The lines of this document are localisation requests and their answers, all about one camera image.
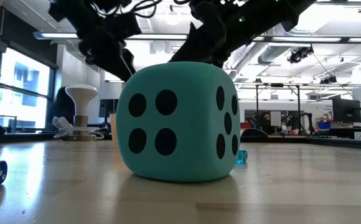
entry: wooden table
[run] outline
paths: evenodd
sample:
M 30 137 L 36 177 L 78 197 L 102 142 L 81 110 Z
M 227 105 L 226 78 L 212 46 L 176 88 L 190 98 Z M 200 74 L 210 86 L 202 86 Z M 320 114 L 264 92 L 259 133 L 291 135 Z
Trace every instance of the wooden table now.
M 0 223 L 361 223 L 361 150 L 241 148 L 228 177 L 174 184 L 133 175 L 111 141 L 0 145 Z

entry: teal foam die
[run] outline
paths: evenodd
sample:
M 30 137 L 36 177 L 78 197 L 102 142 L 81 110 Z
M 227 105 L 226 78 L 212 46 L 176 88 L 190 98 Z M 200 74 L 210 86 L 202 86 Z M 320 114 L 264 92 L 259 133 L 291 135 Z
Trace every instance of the teal foam die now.
M 240 115 L 220 68 L 171 62 L 136 72 L 117 107 L 121 157 L 135 174 L 171 182 L 224 177 L 236 164 Z

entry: table surface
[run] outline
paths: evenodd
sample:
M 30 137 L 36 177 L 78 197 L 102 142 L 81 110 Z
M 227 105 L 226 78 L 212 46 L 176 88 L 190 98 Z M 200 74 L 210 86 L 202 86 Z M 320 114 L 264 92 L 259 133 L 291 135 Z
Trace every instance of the table surface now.
M 0 223 L 361 223 L 361 150 L 241 148 L 229 176 L 174 184 L 135 176 L 111 141 L 0 145 Z

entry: ceiling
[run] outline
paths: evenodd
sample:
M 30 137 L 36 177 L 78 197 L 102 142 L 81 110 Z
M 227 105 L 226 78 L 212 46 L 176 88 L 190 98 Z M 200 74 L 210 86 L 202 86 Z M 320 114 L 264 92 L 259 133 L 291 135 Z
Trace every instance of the ceiling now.
M 58 23 L 48 15 L 49 0 L 10 0 L 4 1 L 3 5 L 40 31 L 75 32 L 68 21 L 63 20 Z M 174 6 L 174 12 L 170 11 L 170 5 Z M 299 24 L 293 31 L 300 32 L 303 30 L 305 32 L 305 30 L 309 30 L 310 33 L 304 33 L 308 35 L 361 35 L 361 13 L 358 13 L 359 9 L 360 6 L 312 5 L 306 12 L 301 14 Z M 151 9 L 148 9 L 143 13 L 149 14 L 150 12 Z M 196 21 L 190 15 L 187 4 L 178 6 L 172 0 L 163 0 L 157 7 L 153 18 L 138 18 L 138 22 L 144 33 L 155 34 L 188 34 L 191 22 L 197 27 L 201 25 L 201 22 Z M 134 64 L 137 70 L 152 64 L 165 63 L 170 59 L 171 54 L 152 54 L 151 43 L 152 41 L 142 40 L 128 42 L 128 48 L 135 55 Z M 179 46 L 182 45 L 182 42 L 171 42 L 169 44 Z M 237 75 L 233 80 L 252 82 L 256 77 L 262 77 L 266 82 L 271 82 L 271 80 L 273 82 L 289 82 L 293 78 L 313 82 L 313 78 L 320 80 L 321 77 L 326 75 L 323 69 L 325 67 L 326 70 L 336 71 L 337 77 L 344 78 L 344 82 L 347 83 L 349 82 L 348 78 L 352 77 L 353 69 L 360 68 L 361 45 L 313 44 L 316 57 L 310 55 L 302 62 L 292 65 L 287 61 L 287 57 L 297 47 L 290 46 L 285 48 L 285 51 L 279 54 L 270 66 L 257 65 L 257 58 L 267 47 L 265 45 L 267 44 L 251 45 L 248 48 L 232 53 L 226 65 L 237 70 Z

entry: window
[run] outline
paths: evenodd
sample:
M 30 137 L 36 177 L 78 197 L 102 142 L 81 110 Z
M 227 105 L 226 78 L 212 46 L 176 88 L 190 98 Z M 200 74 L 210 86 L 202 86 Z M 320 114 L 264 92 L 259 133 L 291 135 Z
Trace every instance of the window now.
M 47 99 L 0 88 L 0 115 L 17 116 L 18 128 L 45 128 Z M 9 126 L 10 118 L 0 118 Z
M 50 68 L 12 49 L 2 55 L 1 83 L 48 95 Z

